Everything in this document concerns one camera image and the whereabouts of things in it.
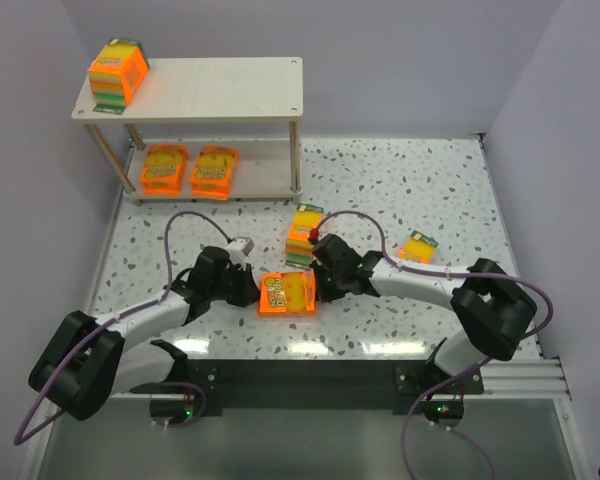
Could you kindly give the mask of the multicolour sponge pack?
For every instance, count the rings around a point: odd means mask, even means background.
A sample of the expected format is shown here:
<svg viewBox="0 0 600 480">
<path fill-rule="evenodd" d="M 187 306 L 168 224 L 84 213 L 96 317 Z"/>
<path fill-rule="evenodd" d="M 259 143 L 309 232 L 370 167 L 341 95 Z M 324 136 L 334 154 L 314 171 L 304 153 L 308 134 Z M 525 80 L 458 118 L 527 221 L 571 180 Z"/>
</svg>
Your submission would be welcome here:
<svg viewBox="0 0 600 480">
<path fill-rule="evenodd" d="M 433 259 L 438 242 L 431 236 L 413 230 L 398 253 L 402 260 L 429 264 Z"/>
<path fill-rule="evenodd" d="M 111 38 L 92 61 L 87 78 L 96 112 L 122 114 L 150 69 L 138 40 Z"/>
<path fill-rule="evenodd" d="M 313 245 L 309 241 L 311 231 L 315 229 L 324 216 L 324 209 L 312 204 L 297 205 L 285 245 L 285 263 L 289 266 L 307 268 L 313 255 Z"/>
</svg>

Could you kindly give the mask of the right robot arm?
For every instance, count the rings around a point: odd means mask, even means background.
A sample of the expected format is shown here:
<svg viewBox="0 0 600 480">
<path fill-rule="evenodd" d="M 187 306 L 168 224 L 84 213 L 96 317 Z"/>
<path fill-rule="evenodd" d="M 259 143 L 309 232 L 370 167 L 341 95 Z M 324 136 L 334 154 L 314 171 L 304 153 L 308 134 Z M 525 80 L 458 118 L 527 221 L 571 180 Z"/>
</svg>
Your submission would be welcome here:
<svg viewBox="0 0 600 480">
<path fill-rule="evenodd" d="M 316 300 L 348 294 L 413 299 L 455 313 L 460 330 L 443 339 L 413 380 L 429 388 L 487 359 L 509 361 L 537 312 L 534 300 L 496 262 L 465 268 L 416 265 L 381 251 L 358 254 L 328 234 L 313 242 Z"/>
</svg>

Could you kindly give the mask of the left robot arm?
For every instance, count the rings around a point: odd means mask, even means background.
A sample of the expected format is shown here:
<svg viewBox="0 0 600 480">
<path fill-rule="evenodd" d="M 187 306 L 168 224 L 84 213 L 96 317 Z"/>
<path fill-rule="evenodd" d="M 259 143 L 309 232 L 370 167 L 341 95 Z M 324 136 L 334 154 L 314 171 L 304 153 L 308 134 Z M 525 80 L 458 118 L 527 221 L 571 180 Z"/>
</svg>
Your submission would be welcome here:
<svg viewBox="0 0 600 480">
<path fill-rule="evenodd" d="M 247 237 L 207 246 L 163 292 L 124 312 L 70 313 L 33 367 L 30 387 L 82 421 L 113 394 L 137 387 L 160 391 L 191 379 L 188 356 L 160 336 L 202 316 L 214 301 L 237 307 L 257 302 L 260 291 L 246 260 L 252 248 Z"/>
</svg>

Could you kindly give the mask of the orange round sponge box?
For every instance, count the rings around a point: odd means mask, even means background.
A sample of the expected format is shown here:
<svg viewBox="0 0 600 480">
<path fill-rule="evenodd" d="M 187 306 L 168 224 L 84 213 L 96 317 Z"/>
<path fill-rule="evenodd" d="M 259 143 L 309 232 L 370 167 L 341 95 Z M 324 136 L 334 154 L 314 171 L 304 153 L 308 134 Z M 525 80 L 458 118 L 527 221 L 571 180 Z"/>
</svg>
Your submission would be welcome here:
<svg viewBox="0 0 600 480">
<path fill-rule="evenodd" d="M 306 317 L 316 313 L 312 271 L 269 272 L 260 281 L 260 317 Z"/>
<path fill-rule="evenodd" d="M 226 201 L 239 160 L 240 153 L 235 148 L 204 145 L 199 151 L 189 179 L 193 196 Z"/>
<path fill-rule="evenodd" d="M 178 196 L 188 159 L 184 145 L 150 145 L 139 178 L 142 192 L 149 196 Z"/>
</svg>

